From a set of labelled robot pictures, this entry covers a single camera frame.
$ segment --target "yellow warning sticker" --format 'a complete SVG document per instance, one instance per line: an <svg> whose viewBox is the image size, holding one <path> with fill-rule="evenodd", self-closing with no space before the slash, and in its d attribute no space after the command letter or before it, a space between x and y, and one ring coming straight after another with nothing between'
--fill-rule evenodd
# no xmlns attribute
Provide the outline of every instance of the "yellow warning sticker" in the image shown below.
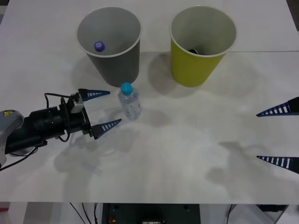
<svg viewBox="0 0 299 224"><path fill-rule="evenodd" d="M14 111L4 111L4 117L12 114Z"/></svg>

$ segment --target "blue bottle cap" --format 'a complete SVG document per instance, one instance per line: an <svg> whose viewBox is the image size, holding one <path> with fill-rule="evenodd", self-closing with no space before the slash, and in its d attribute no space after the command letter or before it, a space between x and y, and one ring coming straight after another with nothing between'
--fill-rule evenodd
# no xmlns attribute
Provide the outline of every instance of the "blue bottle cap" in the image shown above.
<svg viewBox="0 0 299 224"><path fill-rule="evenodd" d="M123 95L128 96L132 93L132 86L130 83L123 83L121 85L121 92Z"/></svg>
<svg viewBox="0 0 299 224"><path fill-rule="evenodd" d="M97 52L102 52L103 50L105 50L105 45L102 41L98 41L98 42L94 43L94 49Z"/></svg>

